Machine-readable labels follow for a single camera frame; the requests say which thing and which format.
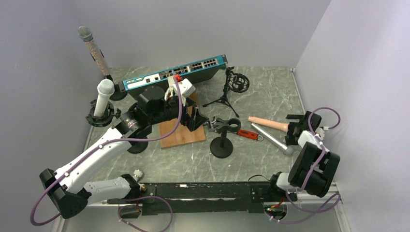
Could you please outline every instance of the red tool handle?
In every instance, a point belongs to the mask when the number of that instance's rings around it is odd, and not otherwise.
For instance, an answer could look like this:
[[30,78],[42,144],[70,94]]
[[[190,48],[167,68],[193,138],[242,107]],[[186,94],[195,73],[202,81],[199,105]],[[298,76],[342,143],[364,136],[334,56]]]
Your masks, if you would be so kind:
[[248,130],[239,130],[236,134],[249,139],[258,140],[258,134]]

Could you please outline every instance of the microphone holder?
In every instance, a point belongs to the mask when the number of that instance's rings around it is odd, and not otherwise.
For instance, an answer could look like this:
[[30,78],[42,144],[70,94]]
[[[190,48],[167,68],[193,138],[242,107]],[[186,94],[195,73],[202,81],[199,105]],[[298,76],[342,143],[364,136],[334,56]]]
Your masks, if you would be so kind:
[[220,159],[230,156],[234,150],[234,145],[226,135],[228,131],[237,133],[241,129],[241,121],[237,118],[222,120],[214,117],[212,121],[209,121],[206,124],[208,125],[209,131],[214,131],[220,134],[220,137],[216,137],[211,142],[209,147],[211,153]]
[[90,102],[91,109],[89,114],[86,116],[87,122],[94,127],[106,127],[110,125],[113,121],[113,118],[119,118],[121,116],[120,109],[117,109],[117,112],[114,111],[114,106],[111,102],[108,102],[107,107],[105,108],[104,114],[101,117],[94,116],[95,106],[97,100]]

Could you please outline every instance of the red plug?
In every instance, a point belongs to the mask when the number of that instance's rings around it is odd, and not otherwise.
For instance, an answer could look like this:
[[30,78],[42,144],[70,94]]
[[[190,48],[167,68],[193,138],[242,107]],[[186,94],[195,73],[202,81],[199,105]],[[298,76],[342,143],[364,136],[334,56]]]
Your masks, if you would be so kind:
[[178,82],[182,81],[182,77],[179,74],[176,75],[176,81]]

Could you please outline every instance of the wooden hammer handle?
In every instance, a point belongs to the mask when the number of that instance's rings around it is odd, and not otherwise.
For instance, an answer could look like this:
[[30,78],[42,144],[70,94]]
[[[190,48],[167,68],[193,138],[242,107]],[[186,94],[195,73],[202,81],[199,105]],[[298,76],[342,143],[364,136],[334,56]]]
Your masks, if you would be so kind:
[[288,132],[288,124],[286,124],[286,123],[275,122],[275,121],[271,121],[271,120],[267,120],[267,119],[263,119],[263,118],[258,118],[258,117],[249,117],[248,121],[259,124],[259,125],[272,127],[272,128],[281,130],[283,132]]

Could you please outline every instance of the gray marble table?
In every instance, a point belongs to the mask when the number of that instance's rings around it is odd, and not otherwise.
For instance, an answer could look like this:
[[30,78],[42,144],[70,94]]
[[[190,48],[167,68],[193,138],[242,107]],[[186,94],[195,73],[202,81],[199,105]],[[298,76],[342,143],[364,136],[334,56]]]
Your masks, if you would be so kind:
[[[127,67],[113,68],[114,82],[129,79],[146,73],[152,73],[168,67]],[[257,116],[279,122],[288,122],[287,114],[303,114],[297,88],[289,68],[235,67],[234,71],[250,79],[250,88],[245,93],[229,92],[228,98],[240,115],[242,129],[252,130],[248,116]],[[225,105],[215,103],[203,108],[222,95],[225,82],[224,70],[219,70],[209,81],[195,84],[198,105],[204,115],[222,119],[234,117],[234,113]],[[112,102],[115,108],[125,112],[135,100],[128,95],[125,99]],[[88,145],[93,144],[105,133],[108,127],[91,128]],[[277,138],[283,139],[285,133],[266,128]],[[143,182],[211,182],[211,181],[247,181],[255,174],[269,178],[279,171],[288,172],[293,157],[285,156],[266,139],[254,141],[236,134],[228,134],[234,145],[232,155],[226,159],[214,157],[209,150],[212,139],[219,135],[205,130],[207,140],[194,144],[161,149],[160,142],[150,142],[148,148],[140,154],[124,152],[110,161],[92,181],[117,178],[122,174],[132,174],[135,169],[145,172]],[[152,127],[149,138],[158,137],[158,127]]]

